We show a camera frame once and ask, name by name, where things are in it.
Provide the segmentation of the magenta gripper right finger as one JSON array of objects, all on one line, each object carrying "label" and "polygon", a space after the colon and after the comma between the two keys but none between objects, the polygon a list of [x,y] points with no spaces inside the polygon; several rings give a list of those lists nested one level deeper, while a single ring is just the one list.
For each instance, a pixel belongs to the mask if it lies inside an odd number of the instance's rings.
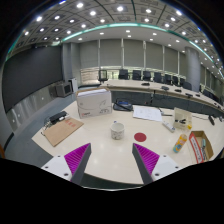
[{"label": "magenta gripper right finger", "polygon": [[146,147],[136,143],[133,144],[132,154],[137,163],[143,184],[147,185],[152,183],[152,172],[160,156]]}]

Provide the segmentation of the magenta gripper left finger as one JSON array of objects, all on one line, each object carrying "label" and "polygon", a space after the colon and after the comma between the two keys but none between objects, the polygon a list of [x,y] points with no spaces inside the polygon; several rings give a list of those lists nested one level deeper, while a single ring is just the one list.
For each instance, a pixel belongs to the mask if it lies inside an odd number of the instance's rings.
[{"label": "magenta gripper left finger", "polygon": [[91,155],[91,144],[85,144],[69,152],[64,156],[65,161],[72,173],[71,182],[79,185]]}]

